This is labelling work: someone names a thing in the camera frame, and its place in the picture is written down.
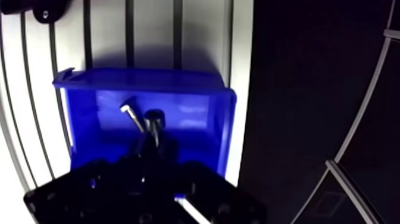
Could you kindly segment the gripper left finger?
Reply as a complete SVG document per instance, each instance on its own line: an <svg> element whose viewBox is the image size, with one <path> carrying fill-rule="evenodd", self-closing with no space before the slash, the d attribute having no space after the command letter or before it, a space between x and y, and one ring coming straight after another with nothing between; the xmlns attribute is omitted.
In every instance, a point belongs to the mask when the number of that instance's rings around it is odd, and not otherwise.
<svg viewBox="0 0 400 224"><path fill-rule="evenodd" d="M23 201L38 223L155 223L156 158L157 142L146 136L117 161L85 164L27 192Z"/></svg>

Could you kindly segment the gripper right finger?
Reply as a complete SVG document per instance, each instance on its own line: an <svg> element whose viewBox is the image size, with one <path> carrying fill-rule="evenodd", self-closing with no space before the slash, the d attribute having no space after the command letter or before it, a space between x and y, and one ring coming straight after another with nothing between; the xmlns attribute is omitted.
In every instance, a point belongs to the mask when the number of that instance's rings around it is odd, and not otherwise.
<svg viewBox="0 0 400 224"><path fill-rule="evenodd" d="M204 163L178 161L178 143L161 141L157 153L165 188L184 196L211 223L264 223L265 207Z"/></svg>

